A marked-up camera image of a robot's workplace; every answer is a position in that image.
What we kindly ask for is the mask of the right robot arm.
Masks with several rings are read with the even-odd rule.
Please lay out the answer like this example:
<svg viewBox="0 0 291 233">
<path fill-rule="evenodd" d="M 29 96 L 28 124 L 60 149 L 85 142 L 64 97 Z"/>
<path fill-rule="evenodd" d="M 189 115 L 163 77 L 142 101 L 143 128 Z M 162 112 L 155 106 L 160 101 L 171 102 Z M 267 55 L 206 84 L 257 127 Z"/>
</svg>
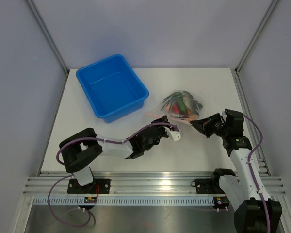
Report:
<svg viewBox="0 0 291 233">
<path fill-rule="evenodd" d="M 275 233 L 282 207 L 274 201 L 263 184 L 252 158 L 258 146 L 252 147 L 244 136 L 243 124 L 249 119 L 241 112 L 225 109 L 190 124 L 206 138 L 216 135 L 234 164 L 236 172 L 216 169 L 210 181 L 215 192 L 224 192 L 234 210 L 234 226 L 238 233 Z"/>
</svg>

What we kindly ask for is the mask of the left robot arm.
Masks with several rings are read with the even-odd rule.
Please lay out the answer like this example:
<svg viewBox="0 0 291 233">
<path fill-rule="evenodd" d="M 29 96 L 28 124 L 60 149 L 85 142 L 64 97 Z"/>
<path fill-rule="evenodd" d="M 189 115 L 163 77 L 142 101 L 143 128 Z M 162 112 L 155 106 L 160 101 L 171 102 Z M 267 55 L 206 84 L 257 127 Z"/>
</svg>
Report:
<svg viewBox="0 0 291 233">
<path fill-rule="evenodd" d="M 96 182 L 90 164 L 99 156 L 137 159 L 160 143 L 162 138 L 178 139 L 179 128 L 163 116 L 126 139 L 111 139 L 86 128 L 59 144 L 56 160 L 65 166 L 84 193 L 94 190 Z"/>
</svg>

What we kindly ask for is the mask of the clear zip top bag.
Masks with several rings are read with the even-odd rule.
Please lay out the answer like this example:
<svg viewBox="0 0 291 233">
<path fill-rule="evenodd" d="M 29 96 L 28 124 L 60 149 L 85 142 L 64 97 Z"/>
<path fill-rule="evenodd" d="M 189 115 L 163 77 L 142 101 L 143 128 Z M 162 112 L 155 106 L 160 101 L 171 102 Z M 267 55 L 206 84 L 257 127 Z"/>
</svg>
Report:
<svg viewBox="0 0 291 233">
<path fill-rule="evenodd" d="M 197 95 L 186 90 L 174 90 L 146 115 L 157 119 L 167 116 L 169 120 L 189 124 L 200 118 L 203 108 Z"/>
</svg>

